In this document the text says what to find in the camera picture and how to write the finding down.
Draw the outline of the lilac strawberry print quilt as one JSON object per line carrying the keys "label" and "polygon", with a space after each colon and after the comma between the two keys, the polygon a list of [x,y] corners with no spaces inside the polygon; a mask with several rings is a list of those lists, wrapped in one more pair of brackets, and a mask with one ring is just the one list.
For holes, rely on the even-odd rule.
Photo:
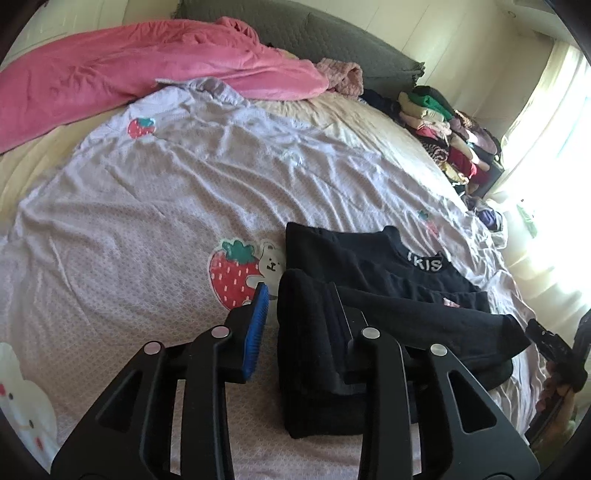
{"label": "lilac strawberry print quilt", "polygon": [[[525,332],[486,227],[381,154],[213,78],[167,82],[91,131],[1,235],[5,479],[533,479],[543,373],[529,346],[486,389],[446,346],[356,338],[363,431],[283,425],[277,300],[286,228],[397,228]],[[269,288],[256,371],[222,378],[232,308]]]}

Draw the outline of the pile of folded clothes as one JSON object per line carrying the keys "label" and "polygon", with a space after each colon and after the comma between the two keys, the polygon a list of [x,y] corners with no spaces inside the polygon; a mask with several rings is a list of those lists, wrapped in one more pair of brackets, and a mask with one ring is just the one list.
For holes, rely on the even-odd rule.
{"label": "pile of folded clothes", "polygon": [[504,173],[500,141],[430,86],[398,96],[398,118],[459,191],[484,197]]}

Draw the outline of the dusty pink fuzzy garment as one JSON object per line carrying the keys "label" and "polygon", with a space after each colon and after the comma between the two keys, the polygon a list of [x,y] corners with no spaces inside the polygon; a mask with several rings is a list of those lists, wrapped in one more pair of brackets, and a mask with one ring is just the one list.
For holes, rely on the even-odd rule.
{"label": "dusty pink fuzzy garment", "polygon": [[355,62],[322,58],[315,64],[318,72],[329,81],[329,90],[346,97],[358,98],[363,94],[363,69]]}

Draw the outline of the cream bed sheet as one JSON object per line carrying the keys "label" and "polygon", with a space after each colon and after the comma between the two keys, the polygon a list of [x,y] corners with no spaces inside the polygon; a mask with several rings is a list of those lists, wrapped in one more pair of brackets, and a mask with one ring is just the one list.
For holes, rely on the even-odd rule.
{"label": "cream bed sheet", "polygon": [[[463,202],[420,141],[390,117],[369,105],[325,93],[304,101],[253,102],[267,112],[317,127],[349,146],[381,154],[399,165],[433,194]],[[37,179],[60,166],[96,127],[122,112],[121,107],[59,126],[1,156],[1,221],[9,221],[18,201]]]}

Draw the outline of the black IKISS sweater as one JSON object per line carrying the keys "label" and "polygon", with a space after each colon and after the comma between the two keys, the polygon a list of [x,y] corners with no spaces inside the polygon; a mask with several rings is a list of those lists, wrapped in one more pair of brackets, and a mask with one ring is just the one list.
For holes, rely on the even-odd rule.
{"label": "black IKISS sweater", "polygon": [[277,300],[280,411],[294,439],[359,435],[365,392],[332,393],[335,379],[325,313],[328,285],[368,325],[405,351],[448,347],[486,389],[508,380],[529,346],[518,321],[492,312],[488,294],[443,254],[421,257],[388,226],[373,233],[335,232],[290,222],[287,268]]}

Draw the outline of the grey padded headboard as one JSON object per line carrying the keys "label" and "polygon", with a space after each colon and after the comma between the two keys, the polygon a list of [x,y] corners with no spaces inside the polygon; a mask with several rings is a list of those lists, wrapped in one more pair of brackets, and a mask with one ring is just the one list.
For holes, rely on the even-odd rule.
{"label": "grey padded headboard", "polygon": [[425,73],[422,62],[362,28],[293,1],[185,0],[174,13],[177,19],[206,22],[223,16],[242,20],[263,44],[301,59],[355,62],[362,68],[363,86],[387,98],[412,90]]}

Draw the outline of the white bag of clothes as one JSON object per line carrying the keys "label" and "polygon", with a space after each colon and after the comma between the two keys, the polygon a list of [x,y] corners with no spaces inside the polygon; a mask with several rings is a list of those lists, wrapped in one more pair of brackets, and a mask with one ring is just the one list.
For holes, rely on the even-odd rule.
{"label": "white bag of clothes", "polygon": [[464,195],[463,201],[468,210],[489,230],[494,245],[500,250],[505,249],[509,233],[504,215],[479,197]]}

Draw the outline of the dark navy garment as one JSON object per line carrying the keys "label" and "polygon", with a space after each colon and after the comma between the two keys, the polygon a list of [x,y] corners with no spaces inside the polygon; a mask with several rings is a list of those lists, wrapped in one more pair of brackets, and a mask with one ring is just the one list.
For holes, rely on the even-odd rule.
{"label": "dark navy garment", "polygon": [[370,107],[373,107],[387,115],[393,121],[398,123],[402,121],[400,117],[401,106],[397,100],[384,97],[372,89],[366,89],[363,91],[361,99],[363,102],[366,102],[368,105],[370,105]]}

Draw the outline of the pink fleece blanket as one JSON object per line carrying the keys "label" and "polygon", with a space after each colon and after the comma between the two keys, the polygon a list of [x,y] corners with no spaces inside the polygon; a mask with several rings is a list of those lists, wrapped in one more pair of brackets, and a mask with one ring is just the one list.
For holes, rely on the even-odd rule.
{"label": "pink fleece blanket", "polygon": [[235,18],[90,31],[45,44],[2,70],[1,150],[147,96],[161,80],[202,77],[256,100],[305,100],[329,88],[311,61],[264,45]]}

